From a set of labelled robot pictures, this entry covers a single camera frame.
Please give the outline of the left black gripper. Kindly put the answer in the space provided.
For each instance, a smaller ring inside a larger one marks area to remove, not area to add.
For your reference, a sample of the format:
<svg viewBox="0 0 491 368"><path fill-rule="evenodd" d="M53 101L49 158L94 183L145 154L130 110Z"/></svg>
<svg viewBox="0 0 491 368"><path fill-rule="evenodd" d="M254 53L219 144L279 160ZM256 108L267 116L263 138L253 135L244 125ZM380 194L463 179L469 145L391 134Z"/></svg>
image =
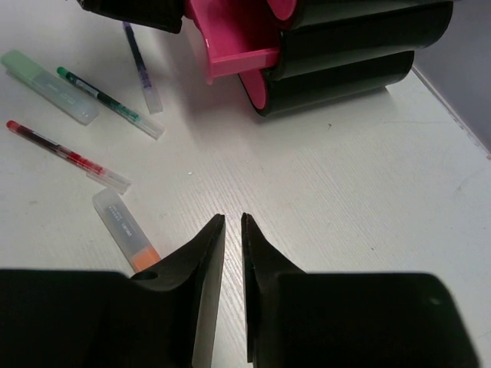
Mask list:
<svg viewBox="0 0 491 368"><path fill-rule="evenodd" d="M172 34L179 34L183 24L183 1L78 0L77 3L86 12Z"/></svg>

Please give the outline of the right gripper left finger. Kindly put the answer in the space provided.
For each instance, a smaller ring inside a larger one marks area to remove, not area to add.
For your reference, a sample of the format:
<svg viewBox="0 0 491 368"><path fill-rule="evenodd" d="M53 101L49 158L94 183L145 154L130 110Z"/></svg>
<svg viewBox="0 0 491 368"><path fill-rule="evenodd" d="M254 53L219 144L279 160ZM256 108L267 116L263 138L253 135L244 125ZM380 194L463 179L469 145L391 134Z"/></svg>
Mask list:
<svg viewBox="0 0 491 368"><path fill-rule="evenodd" d="M1 272L3 367L208 367L226 220L132 277L113 271Z"/></svg>

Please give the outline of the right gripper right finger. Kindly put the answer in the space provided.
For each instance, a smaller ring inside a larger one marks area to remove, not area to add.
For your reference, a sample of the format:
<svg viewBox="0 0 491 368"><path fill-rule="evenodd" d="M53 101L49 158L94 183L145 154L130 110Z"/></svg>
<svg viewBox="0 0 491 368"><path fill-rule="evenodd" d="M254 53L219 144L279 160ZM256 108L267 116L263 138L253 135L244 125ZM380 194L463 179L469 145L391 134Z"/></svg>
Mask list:
<svg viewBox="0 0 491 368"><path fill-rule="evenodd" d="M478 367L451 293L421 272L303 271L241 218L255 367Z"/></svg>

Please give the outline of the pink top drawer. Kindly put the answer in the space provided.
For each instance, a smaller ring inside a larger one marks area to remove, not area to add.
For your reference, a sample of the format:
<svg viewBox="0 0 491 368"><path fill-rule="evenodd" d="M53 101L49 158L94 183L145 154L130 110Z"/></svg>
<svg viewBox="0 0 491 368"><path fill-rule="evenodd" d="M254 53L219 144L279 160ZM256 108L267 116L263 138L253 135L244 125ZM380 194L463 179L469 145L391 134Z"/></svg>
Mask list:
<svg viewBox="0 0 491 368"><path fill-rule="evenodd" d="M275 23L283 30L292 28L299 0L267 0Z"/></svg>

